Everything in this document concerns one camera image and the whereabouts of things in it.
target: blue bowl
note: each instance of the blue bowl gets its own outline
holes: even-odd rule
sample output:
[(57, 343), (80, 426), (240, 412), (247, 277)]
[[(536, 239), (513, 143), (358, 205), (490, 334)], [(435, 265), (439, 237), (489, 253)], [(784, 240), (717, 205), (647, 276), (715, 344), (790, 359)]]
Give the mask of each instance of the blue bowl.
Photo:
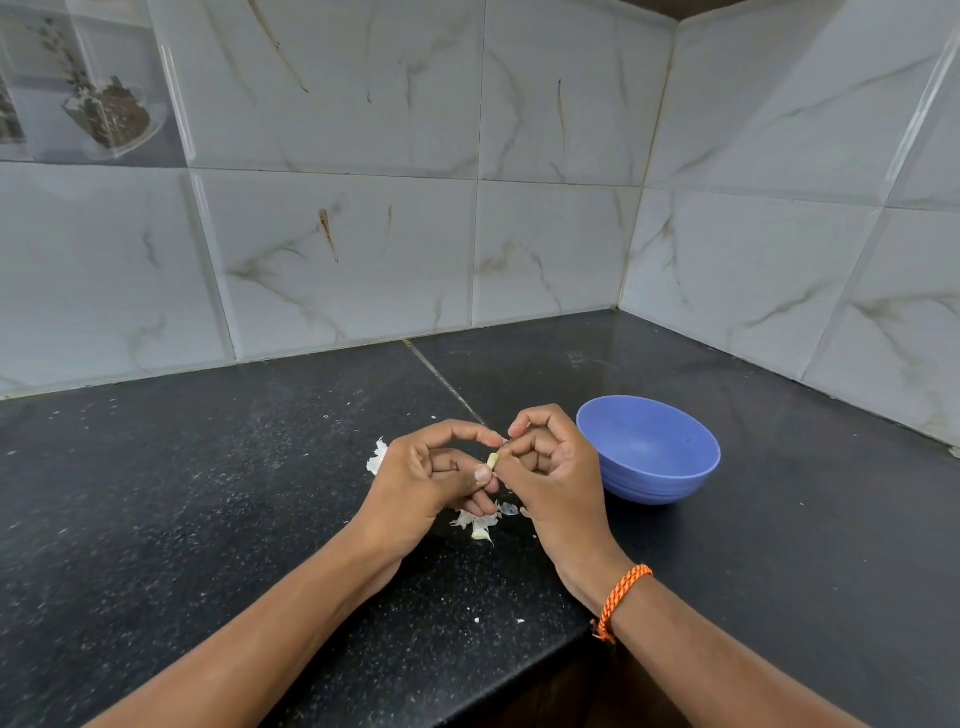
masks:
[(587, 402), (577, 426), (600, 453), (604, 487), (662, 505), (694, 493), (720, 464), (720, 445), (695, 419), (662, 402), (616, 395)]

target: marble-pattern wall tile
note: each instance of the marble-pattern wall tile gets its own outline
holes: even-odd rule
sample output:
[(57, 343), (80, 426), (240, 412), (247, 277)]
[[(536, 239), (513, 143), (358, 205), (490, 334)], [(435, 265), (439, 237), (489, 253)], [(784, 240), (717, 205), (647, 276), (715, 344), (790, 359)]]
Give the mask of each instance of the marble-pattern wall tile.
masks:
[(751, 0), (681, 24), (646, 186), (882, 205), (956, 0)]
[(484, 0), (150, 0), (189, 164), (476, 178)]
[(476, 182), (193, 174), (239, 358), (469, 326)]
[(480, 182), (473, 323), (616, 305), (635, 187)]
[(878, 215), (646, 189), (620, 307), (799, 379)]
[[(960, 44), (960, 33), (954, 43)], [(887, 205), (960, 211), (960, 61), (956, 56)]]
[(0, 397), (232, 359), (186, 172), (0, 164)]
[(642, 184), (676, 27), (608, 0), (488, 0), (481, 178)]
[(960, 214), (884, 210), (804, 382), (960, 446)]

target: forearm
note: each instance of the forearm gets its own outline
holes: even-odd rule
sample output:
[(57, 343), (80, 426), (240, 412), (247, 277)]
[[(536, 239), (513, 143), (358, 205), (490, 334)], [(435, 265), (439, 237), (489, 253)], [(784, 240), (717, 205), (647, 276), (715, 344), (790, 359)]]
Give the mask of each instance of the forearm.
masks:
[(251, 607), (90, 725), (255, 726), (389, 564), (345, 529)]
[[(591, 591), (599, 608), (606, 598), (600, 595), (609, 594), (631, 566), (625, 560), (596, 570)], [(611, 622), (614, 635), (698, 728), (862, 725), (701, 617), (653, 577), (636, 582)]]

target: hand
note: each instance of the hand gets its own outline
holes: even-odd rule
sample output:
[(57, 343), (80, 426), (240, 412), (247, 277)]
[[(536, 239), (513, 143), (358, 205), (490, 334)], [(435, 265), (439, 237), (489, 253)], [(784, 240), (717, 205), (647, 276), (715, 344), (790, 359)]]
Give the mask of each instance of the hand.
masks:
[(490, 468), (457, 449), (452, 440), (474, 440), (499, 448), (503, 438), (482, 425), (447, 420), (397, 438), (387, 449), (380, 471), (359, 513), (350, 523), (368, 543), (386, 553), (396, 573), (400, 560), (420, 543), (444, 508), (493, 513), (484, 492), (499, 487)]
[(564, 585), (599, 616), (633, 563), (607, 523), (597, 451), (556, 404), (523, 410), (508, 434), (496, 474), (523, 501)]

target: kitchen counter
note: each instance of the kitchen counter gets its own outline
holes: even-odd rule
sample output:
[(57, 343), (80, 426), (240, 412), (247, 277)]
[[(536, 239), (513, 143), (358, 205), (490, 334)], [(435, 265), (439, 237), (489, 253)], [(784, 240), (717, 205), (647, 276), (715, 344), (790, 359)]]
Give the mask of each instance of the kitchen counter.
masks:
[[(0, 715), (79, 725), (210, 635), (356, 512), (378, 437), (635, 394), (723, 461), (676, 506), (608, 497), (631, 556), (861, 719), (960, 724), (945, 446), (619, 312), (414, 344), (445, 381), (392, 343), (0, 402)], [(528, 520), (448, 522), (266, 725), (442, 724), (590, 639)]]

